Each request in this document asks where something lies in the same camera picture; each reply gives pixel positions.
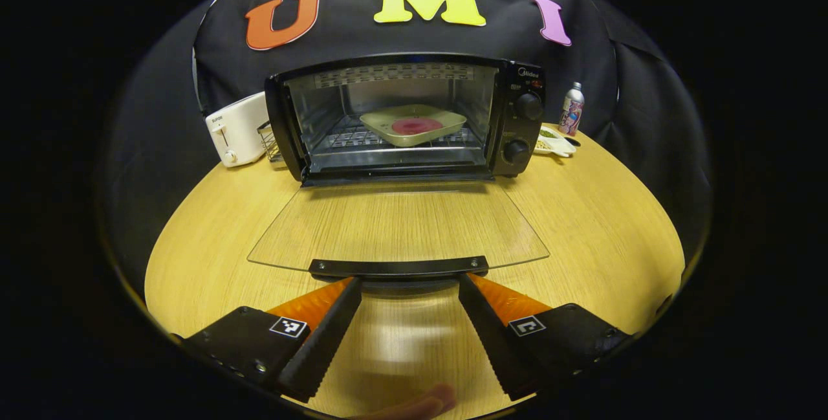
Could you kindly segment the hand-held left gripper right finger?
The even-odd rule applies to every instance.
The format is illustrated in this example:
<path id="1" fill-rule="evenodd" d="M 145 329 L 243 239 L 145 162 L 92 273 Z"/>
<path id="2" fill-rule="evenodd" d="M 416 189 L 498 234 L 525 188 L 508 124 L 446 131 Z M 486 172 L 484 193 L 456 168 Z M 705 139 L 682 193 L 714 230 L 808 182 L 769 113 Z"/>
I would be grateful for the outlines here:
<path id="1" fill-rule="evenodd" d="M 458 282 L 459 301 L 512 401 L 570 384 L 638 336 L 576 303 L 551 307 L 473 273 Z"/>

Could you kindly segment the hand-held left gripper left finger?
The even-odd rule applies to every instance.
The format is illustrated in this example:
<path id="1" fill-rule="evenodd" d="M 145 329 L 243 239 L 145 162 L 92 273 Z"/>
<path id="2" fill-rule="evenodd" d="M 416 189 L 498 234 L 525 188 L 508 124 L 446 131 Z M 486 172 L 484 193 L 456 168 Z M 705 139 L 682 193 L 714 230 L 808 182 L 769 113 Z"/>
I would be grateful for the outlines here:
<path id="1" fill-rule="evenodd" d="M 350 276 L 269 311 L 228 312 L 184 339 L 184 349 L 261 390 L 306 403 L 316 396 L 362 303 Z"/>

